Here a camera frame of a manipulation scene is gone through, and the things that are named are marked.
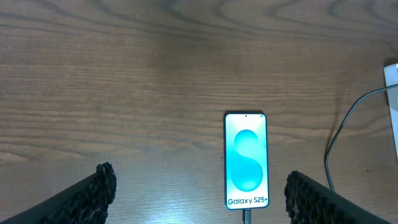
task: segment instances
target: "wooden surface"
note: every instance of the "wooden surface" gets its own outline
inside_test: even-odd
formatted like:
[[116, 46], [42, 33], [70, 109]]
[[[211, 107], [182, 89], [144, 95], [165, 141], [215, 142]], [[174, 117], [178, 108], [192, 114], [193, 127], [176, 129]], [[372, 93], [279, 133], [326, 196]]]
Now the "wooden surface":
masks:
[[[241, 223], [223, 188], [223, 113], [269, 121], [271, 205], [398, 54], [398, 1], [0, 1], [0, 220], [110, 161], [107, 223]], [[336, 191], [398, 223], [386, 96], [363, 101], [330, 159]]]

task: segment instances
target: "charging cable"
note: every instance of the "charging cable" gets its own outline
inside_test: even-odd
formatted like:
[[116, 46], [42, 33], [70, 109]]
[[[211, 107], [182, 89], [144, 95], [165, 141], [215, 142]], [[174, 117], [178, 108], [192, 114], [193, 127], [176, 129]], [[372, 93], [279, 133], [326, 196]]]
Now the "charging cable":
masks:
[[250, 209], [243, 210], [243, 224], [251, 224], [251, 211], [250, 211]]

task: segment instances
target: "white device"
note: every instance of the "white device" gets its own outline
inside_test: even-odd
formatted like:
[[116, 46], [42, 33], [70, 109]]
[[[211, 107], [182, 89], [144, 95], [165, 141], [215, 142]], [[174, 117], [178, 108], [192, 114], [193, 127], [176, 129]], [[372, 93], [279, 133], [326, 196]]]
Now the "white device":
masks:
[[[398, 63], [384, 67], [386, 86], [398, 84]], [[394, 142], [398, 159], [398, 88], [387, 90]]]

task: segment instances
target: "phone screen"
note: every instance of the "phone screen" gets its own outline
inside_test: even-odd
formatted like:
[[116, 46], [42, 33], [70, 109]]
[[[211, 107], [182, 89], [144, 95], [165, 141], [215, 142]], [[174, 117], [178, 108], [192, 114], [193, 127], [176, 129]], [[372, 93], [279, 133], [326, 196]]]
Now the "phone screen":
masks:
[[267, 118], [265, 114], [226, 113], [224, 149], [227, 208], [268, 206]]

